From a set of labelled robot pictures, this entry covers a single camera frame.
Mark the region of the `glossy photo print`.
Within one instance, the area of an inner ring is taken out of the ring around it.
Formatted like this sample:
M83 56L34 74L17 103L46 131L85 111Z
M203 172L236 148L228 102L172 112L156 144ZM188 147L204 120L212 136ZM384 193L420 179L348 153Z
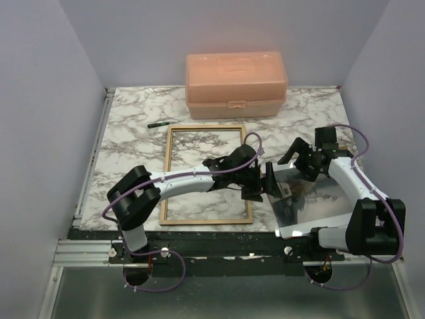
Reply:
M278 236L308 234L315 227L348 224L355 204L332 178L319 175L314 182L301 178L293 163L273 165L281 197L269 196L278 223Z

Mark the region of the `rectangular picture frame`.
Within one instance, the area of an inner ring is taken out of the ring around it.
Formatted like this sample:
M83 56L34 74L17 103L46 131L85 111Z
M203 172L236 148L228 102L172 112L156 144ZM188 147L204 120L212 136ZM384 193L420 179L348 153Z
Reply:
M246 128L244 125L170 125L167 133L167 145L165 150L165 173L167 177L174 177L174 180L180 180L183 177L177 172L170 171L173 134L175 132L193 133L193 132L227 132L237 131L240 134L241 146L238 146L231 154L230 159L226 161L229 167L229 172L238 171L249 167L250 164L256 160L258 154L256 151L248 151L246 144ZM175 225L237 225L237 224L252 224L252 204L245 201L246 217L244 219L184 219L184 220L168 220L167 218L168 199L161 202L161 212L159 224L162 226L175 226Z

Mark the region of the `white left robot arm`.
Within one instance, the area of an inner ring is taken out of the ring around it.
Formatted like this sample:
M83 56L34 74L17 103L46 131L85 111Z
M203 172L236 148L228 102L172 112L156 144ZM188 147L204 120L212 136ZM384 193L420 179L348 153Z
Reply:
M261 202L263 193L281 198L272 163L266 163L266 173L262 175L259 155L260 152L242 144L230 155L206 159L192 169L151 173L139 165L130 170L107 192L106 209L114 212L126 242L125 256L134 263L147 256L143 224L155 206L169 198L226 189L231 184L240 187L243 200Z

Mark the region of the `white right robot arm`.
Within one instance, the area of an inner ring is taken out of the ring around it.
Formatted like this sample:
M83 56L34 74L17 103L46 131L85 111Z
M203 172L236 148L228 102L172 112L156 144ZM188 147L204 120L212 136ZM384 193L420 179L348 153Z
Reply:
M301 241L318 261L329 251L364 255L378 263L399 259L404 246L405 204L376 188L357 156L337 141L335 126L315 129L314 145L296 138L276 163L258 165L258 152L242 144L237 164L243 199L268 195L280 236Z

